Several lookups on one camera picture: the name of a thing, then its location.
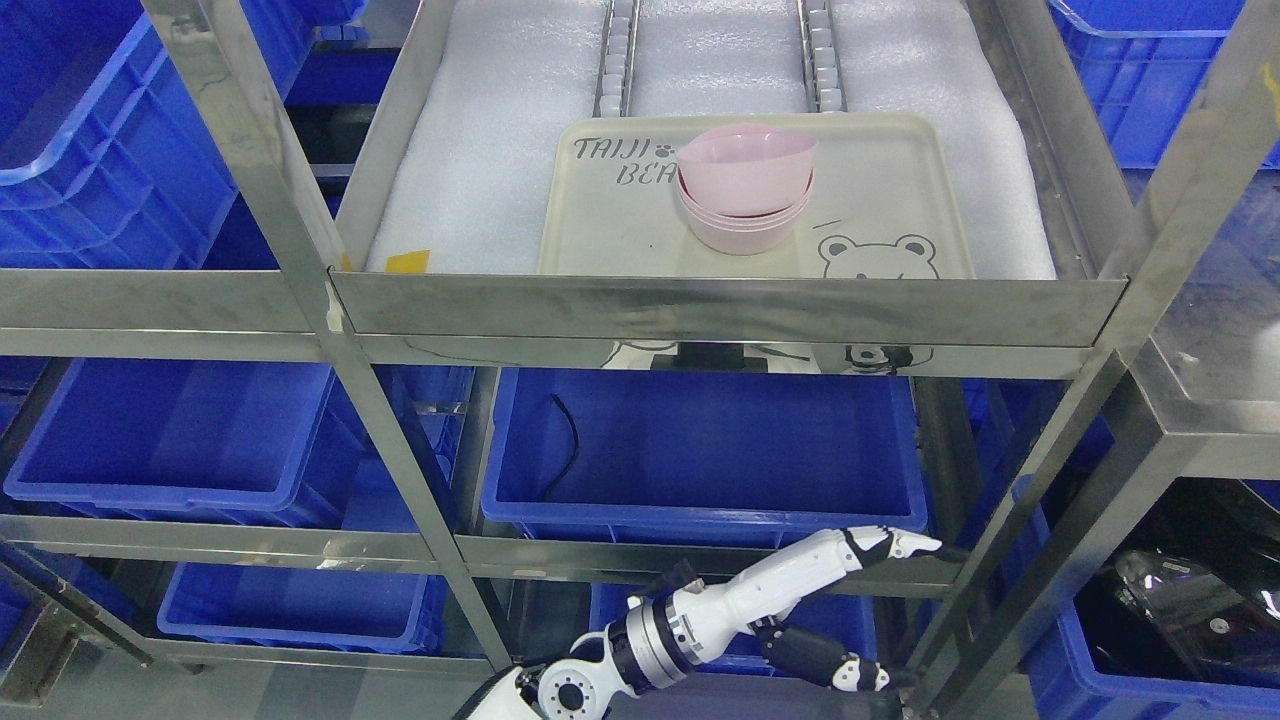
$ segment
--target bear face illustration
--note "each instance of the bear face illustration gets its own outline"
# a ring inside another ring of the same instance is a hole
[[[832,234],[818,243],[818,255],[827,263],[824,278],[937,279],[936,254],[933,242],[919,234],[904,234],[887,243],[858,243],[847,236]],[[932,359],[929,347],[849,345],[844,374],[895,375]]]
[[[847,236],[827,236],[818,255],[827,261],[824,278],[936,279],[937,247],[919,234],[904,234],[895,242],[854,242]]]

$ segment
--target yellow label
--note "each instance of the yellow label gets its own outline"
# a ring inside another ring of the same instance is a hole
[[[1276,106],[1276,127],[1280,127],[1280,82],[1276,82],[1276,76],[1271,73],[1271,63],[1262,65],[1262,85],[1271,91],[1271,101]]]
[[[431,256],[430,250],[419,250],[403,255],[392,255],[387,259],[388,273],[425,273],[426,261]]]

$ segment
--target robotic arm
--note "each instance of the robotic arm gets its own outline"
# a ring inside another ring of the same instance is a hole
[[[580,637],[566,659],[516,666],[483,685],[454,720],[600,720],[613,696],[669,688],[724,653],[739,633],[760,638],[764,659],[792,675],[844,692],[884,691],[878,662],[786,618],[805,597],[888,559],[947,552],[942,543],[884,527],[819,530],[707,585],[681,578],[667,596],[631,597],[626,618]]]

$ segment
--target metal shelf rail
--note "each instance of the metal shelf rail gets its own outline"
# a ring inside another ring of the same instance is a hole
[[[334,222],[238,3],[143,0],[279,261],[279,272],[0,269],[0,347],[54,356],[330,363],[413,514],[420,534],[211,527],[77,518],[0,518],[17,548],[155,560],[439,573],[485,660],[381,657],[209,646],[142,637],[122,646],[168,660],[239,659],[462,673],[512,660],[490,579],[626,582],[690,557],[709,577],[759,551],[527,541],[477,534],[476,498],[497,373],[481,373],[454,477],[470,534],[428,491],[374,364],[594,368],[616,340],[929,345],[938,377],[1071,379],[1023,465],[1032,489],[1006,497],[964,568],[922,561],[846,580],[840,592],[942,597],[914,657],[928,682],[913,710],[961,716],[1011,666],[1009,633],[936,662],[1088,421],[1125,377],[1165,307],[1275,143],[1280,0],[1252,0],[1151,188],[1128,197],[1093,109],[1042,3],[969,0],[988,59],[1028,138],[1059,281],[838,281],[394,275],[364,265],[399,159],[444,51],[448,0],[424,0]],[[814,309],[820,307],[822,313]],[[928,402],[931,393],[918,397]],[[931,411],[920,407],[922,415]],[[433,471],[431,464],[425,465]],[[1051,542],[1051,548],[1068,544]],[[1070,543],[1066,553],[1097,547]],[[1034,629],[1056,597],[1028,588],[1002,626]]]

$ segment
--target stack of pink bowls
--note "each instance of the stack of pink bowls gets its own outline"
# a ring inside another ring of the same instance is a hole
[[[764,252],[792,236],[813,193],[818,141],[742,123],[704,132],[676,151],[689,227],[730,255]]]

